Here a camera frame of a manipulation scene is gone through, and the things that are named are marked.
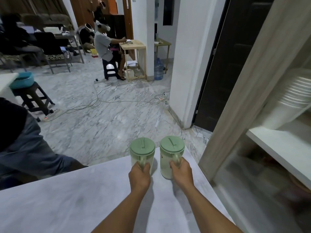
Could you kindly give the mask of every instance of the foot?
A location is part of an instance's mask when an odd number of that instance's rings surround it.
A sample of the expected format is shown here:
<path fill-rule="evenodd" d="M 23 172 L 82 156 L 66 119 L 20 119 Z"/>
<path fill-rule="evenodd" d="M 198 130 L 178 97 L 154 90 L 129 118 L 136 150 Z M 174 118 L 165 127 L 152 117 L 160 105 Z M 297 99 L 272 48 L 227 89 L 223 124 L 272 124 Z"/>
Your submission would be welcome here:
<path fill-rule="evenodd" d="M 126 80 L 126 78 L 124 78 L 123 77 L 123 72 L 118 72 L 118 75 L 120 76 L 120 79 L 122 80 L 122 81 L 124 81 L 124 80 Z"/>

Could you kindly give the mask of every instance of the black plastic stool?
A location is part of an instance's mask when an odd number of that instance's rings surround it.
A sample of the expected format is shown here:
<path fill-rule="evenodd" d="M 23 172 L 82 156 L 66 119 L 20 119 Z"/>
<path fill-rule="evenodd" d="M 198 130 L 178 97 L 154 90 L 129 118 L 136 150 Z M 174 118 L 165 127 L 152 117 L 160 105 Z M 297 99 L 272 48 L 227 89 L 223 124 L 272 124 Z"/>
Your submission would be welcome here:
<path fill-rule="evenodd" d="M 43 94 L 42 97 L 39 97 L 36 93 L 36 90 L 39 89 L 41 93 Z M 20 89 L 12 89 L 12 92 L 14 96 L 20 96 L 23 99 L 23 103 L 21 106 L 27 105 L 28 110 L 30 112 L 37 112 L 42 111 L 45 115 L 48 115 L 50 112 L 53 113 L 53 110 L 48 109 L 49 103 L 52 105 L 55 105 L 53 101 L 48 97 L 48 95 L 44 92 L 44 90 L 37 84 L 37 82 L 34 82 L 32 86 L 27 88 L 20 88 Z M 36 102 L 38 107 L 35 107 L 32 102 Z"/>
<path fill-rule="evenodd" d="M 114 68 L 113 69 L 110 69 L 108 70 L 107 69 L 107 65 L 112 65 Z M 105 61 L 103 59 L 103 67 L 104 67 L 104 76 L 105 76 L 105 79 L 108 80 L 109 77 L 117 77 L 117 79 L 120 79 L 120 76 L 118 75 L 118 68 L 117 68 L 117 64 L 116 62 L 108 62 L 108 61 Z"/>

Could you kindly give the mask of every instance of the wooden shelf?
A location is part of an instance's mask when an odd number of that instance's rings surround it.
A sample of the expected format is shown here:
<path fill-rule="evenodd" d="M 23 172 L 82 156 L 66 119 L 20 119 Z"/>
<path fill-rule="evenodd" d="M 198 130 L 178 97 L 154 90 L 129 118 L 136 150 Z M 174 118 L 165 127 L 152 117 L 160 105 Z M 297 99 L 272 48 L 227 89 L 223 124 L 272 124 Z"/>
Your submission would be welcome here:
<path fill-rule="evenodd" d="M 248 137 L 309 189 L 311 189 L 310 120 L 310 117 L 303 114 L 279 130 L 258 126 L 246 132 Z"/>

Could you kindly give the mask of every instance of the white table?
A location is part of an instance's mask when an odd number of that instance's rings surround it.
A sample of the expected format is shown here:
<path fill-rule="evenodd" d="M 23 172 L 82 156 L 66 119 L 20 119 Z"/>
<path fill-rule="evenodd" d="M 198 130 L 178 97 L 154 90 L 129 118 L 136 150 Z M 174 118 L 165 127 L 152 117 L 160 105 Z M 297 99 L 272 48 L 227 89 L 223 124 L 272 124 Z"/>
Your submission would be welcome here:
<path fill-rule="evenodd" d="M 188 149 L 194 184 L 232 220 Z M 177 185 L 160 173 L 155 150 L 151 186 L 134 232 L 199 232 L 190 205 Z M 129 193 L 130 156 L 0 191 L 0 232 L 91 232 Z"/>
<path fill-rule="evenodd" d="M 0 97 L 19 105 L 13 92 L 9 88 L 10 84 L 18 77 L 18 73 L 0 74 Z"/>

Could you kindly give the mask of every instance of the pitcher lid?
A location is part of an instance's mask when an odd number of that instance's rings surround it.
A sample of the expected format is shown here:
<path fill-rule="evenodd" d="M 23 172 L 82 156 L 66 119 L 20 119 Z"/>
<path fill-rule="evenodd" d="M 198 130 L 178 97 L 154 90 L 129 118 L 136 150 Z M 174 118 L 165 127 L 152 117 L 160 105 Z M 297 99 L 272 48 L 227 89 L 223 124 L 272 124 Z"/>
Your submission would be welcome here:
<path fill-rule="evenodd" d="M 139 156 L 152 154 L 155 148 L 155 143 L 147 137 L 137 138 L 130 144 L 130 150 Z"/>
<path fill-rule="evenodd" d="M 168 153 L 179 153 L 185 149 L 185 143 L 177 136 L 166 136 L 161 140 L 160 147 Z"/>

